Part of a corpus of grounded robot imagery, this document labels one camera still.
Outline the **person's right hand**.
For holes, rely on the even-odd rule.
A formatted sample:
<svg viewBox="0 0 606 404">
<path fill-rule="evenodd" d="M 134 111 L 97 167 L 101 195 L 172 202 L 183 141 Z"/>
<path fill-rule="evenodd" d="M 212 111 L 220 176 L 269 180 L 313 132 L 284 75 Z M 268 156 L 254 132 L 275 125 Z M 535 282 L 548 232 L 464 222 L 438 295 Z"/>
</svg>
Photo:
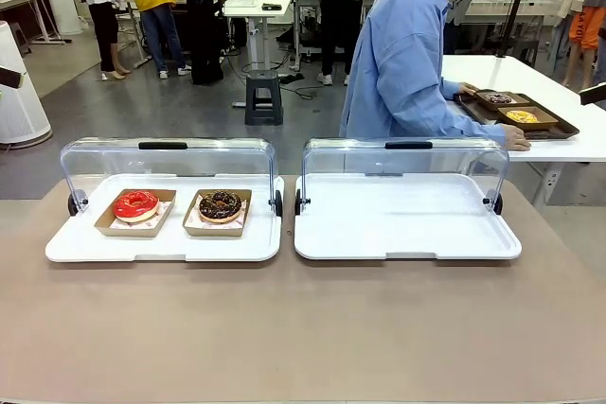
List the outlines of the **person's right hand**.
<svg viewBox="0 0 606 404">
<path fill-rule="evenodd" d="M 503 125 L 505 133 L 505 148 L 513 151 L 528 151 L 531 148 L 530 142 L 525 138 L 523 130 L 512 126 Z"/>
</svg>

